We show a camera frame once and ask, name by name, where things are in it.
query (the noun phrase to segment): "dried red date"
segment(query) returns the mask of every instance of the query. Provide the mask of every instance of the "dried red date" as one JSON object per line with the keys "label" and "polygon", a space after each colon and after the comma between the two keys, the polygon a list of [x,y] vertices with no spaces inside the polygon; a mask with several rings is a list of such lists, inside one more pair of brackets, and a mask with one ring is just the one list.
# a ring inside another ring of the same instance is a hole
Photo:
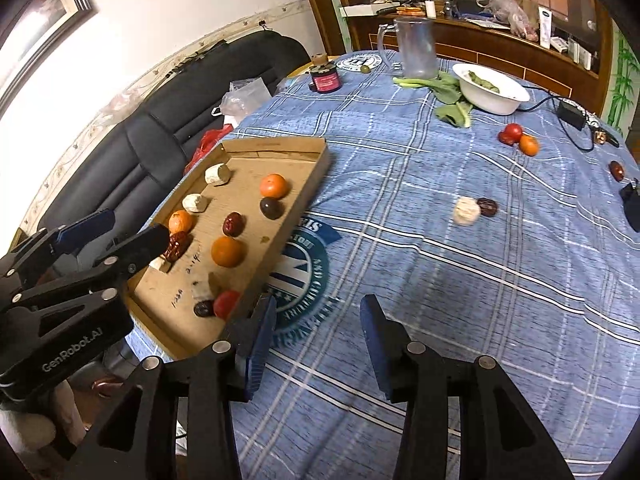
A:
{"label": "dried red date", "polygon": [[239,236],[244,230],[244,218],[240,213],[229,213],[225,221],[222,222],[222,232],[226,236],[236,237]]}
{"label": "dried red date", "polygon": [[169,246],[162,254],[164,259],[168,262],[174,263],[184,254],[184,251],[189,247],[190,238],[184,231],[178,231],[169,237]]}
{"label": "dried red date", "polygon": [[615,178],[618,182],[622,182],[622,179],[625,177],[625,169],[622,167],[616,160],[612,160],[609,163],[609,171],[611,172],[613,178]]}
{"label": "dried red date", "polygon": [[516,143],[515,136],[510,135],[507,132],[500,132],[498,134],[498,140],[500,140],[501,143],[506,144],[507,146],[513,146]]}
{"label": "dried red date", "polygon": [[498,212],[498,203],[490,198],[479,198],[476,203],[480,206],[482,216],[495,216]]}
{"label": "dried red date", "polygon": [[284,208],[278,200],[266,196],[260,200],[260,211],[269,220],[277,220],[284,213]]}
{"label": "dried red date", "polygon": [[213,302],[212,301],[199,301],[193,307],[193,313],[198,317],[210,317],[213,316]]}

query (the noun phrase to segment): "plastic pitcher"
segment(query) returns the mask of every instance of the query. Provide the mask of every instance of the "plastic pitcher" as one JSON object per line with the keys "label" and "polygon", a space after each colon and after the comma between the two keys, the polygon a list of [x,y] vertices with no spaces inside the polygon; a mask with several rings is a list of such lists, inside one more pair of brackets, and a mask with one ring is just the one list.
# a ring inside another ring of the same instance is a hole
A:
{"label": "plastic pitcher", "polygon": [[378,28],[378,52],[382,61],[391,69],[398,70],[400,66],[393,64],[386,56],[383,41],[385,33],[396,32],[402,76],[412,79],[431,79],[438,74],[438,59],[433,40],[433,23],[428,18],[401,16],[388,25]]}

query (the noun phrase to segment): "white plastic bag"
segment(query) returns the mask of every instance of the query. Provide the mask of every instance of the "white plastic bag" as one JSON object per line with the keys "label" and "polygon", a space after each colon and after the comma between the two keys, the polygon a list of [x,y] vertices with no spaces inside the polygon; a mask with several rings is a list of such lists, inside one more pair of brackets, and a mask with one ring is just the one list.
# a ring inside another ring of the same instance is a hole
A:
{"label": "white plastic bag", "polygon": [[238,123],[271,99],[271,94],[262,78],[247,81],[232,81],[229,84],[230,91],[222,97],[220,102],[220,111],[226,116],[235,118]]}
{"label": "white plastic bag", "polygon": [[492,13],[499,22],[508,23],[511,33],[515,36],[529,41],[538,41],[538,34],[529,22],[527,13],[516,0],[476,0],[476,4]]}

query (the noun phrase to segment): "red plastic bag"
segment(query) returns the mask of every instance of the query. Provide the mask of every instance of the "red plastic bag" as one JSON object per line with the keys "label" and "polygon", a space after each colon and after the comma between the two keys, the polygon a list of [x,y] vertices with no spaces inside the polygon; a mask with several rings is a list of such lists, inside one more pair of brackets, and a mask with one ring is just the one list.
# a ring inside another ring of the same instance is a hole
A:
{"label": "red plastic bag", "polygon": [[206,132],[202,138],[200,139],[200,144],[196,148],[195,153],[193,153],[193,157],[191,158],[191,162],[187,164],[184,168],[183,175],[186,175],[191,171],[196,163],[207,153],[209,153],[213,147],[218,143],[222,137],[233,130],[233,126],[231,124],[225,124],[221,130],[209,130]]}

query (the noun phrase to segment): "jar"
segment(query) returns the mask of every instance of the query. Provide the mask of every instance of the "jar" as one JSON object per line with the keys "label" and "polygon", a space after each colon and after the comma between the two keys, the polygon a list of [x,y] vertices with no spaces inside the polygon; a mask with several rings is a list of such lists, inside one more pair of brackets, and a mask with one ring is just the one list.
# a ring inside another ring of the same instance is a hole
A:
{"label": "jar", "polygon": [[309,69],[312,85],[309,88],[319,94],[329,94],[342,87],[338,69],[334,63],[328,62],[323,65],[314,65]]}

